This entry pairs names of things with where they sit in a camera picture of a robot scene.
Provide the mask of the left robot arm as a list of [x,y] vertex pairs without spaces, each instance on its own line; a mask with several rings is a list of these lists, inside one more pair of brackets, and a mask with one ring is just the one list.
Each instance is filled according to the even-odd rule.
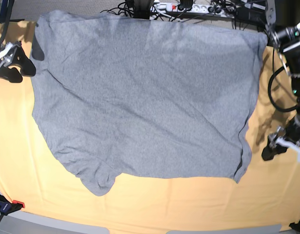
[[[261,157],[265,161],[273,160],[289,148],[300,157],[300,0],[268,0],[265,17],[267,35],[282,61],[282,67],[269,79],[268,96],[276,110],[282,113],[296,111],[296,115],[285,127],[278,127],[268,136]],[[279,107],[271,94],[273,81],[282,71],[291,78],[292,92],[297,98],[297,104],[290,108]]]

